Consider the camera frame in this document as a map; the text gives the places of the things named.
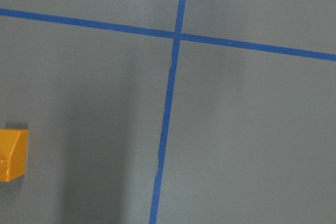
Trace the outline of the blue tape grid lines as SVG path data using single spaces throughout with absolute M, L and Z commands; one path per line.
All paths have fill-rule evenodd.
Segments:
M 335 223 L 335 0 L 1 0 L 1 223 Z

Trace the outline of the orange toy block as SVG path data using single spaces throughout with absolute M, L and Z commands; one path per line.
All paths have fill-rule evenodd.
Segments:
M 28 129 L 1 129 L 1 182 L 10 182 L 26 172 Z

